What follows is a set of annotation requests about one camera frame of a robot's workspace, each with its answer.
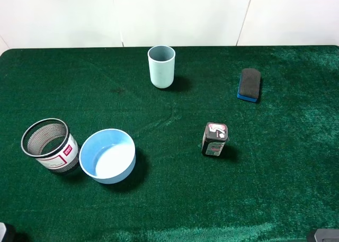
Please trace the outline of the light blue plastic cup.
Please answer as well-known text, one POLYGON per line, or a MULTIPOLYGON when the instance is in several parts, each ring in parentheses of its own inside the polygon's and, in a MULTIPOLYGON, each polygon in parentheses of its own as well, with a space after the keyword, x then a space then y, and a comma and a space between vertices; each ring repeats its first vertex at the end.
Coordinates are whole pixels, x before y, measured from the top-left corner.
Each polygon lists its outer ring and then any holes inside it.
POLYGON ((157 88, 168 88, 174 81, 175 50, 158 45, 148 50, 148 64, 151 83, 157 88))

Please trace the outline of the black rectangular tin box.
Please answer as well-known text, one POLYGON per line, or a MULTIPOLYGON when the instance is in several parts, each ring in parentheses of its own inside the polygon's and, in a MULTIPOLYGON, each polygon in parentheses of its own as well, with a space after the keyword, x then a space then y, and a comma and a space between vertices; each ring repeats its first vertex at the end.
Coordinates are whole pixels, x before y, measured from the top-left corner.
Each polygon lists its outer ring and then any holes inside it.
POLYGON ((228 127, 225 124, 208 122, 203 134, 201 152, 206 156, 218 157, 228 141, 228 127))

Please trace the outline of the blue round bowl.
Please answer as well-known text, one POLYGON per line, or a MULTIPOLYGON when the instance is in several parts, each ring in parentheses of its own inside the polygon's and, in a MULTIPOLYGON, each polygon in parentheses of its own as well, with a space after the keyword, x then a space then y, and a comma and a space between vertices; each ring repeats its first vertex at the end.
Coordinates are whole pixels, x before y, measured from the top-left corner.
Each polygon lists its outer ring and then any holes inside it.
POLYGON ((136 164, 136 148, 131 136, 119 129, 104 129, 83 143, 79 163, 88 176, 102 184, 127 178, 136 164))

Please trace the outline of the blue whiteboard eraser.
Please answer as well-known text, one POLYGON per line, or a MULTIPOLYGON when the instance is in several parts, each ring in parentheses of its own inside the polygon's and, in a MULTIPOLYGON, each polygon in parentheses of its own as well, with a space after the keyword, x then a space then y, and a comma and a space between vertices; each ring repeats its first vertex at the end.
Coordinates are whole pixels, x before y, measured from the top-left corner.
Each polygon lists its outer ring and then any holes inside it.
POLYGON ((261 73, 254 68, 244 68, 240 75, 237 98, 256 103, 260 95, 261 73))

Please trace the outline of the black mesh pen holder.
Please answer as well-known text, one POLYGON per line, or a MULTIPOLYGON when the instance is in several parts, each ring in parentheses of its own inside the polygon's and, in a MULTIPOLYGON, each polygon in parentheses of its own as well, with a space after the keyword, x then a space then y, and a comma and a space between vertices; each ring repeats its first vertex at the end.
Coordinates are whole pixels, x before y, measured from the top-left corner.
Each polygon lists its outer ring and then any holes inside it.
POLYGON ((79 166, 79 146, 61 119, 47 118, 31 125, 21 138, 21 149, 54 174, 67 174, 79 166))

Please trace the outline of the green felt table cloth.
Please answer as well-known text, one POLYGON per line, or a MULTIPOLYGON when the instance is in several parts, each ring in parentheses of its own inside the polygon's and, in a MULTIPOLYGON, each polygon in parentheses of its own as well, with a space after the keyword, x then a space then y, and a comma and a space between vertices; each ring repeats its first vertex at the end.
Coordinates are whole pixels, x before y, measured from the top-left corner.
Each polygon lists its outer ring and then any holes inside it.
POLYGON ((1 55, 1 222, 14 241, 304 241, 338 228, 338 47, 177 47, 155 88, 147 48, 11 49, 1 55), (241 72, 261 73, 256 103, 241 72), (25 130, 64 120, 79 144, 117 128, 136 165, 103 185, 49 172, 25 130), (201 152, 208 122, 228 127, 201 152))

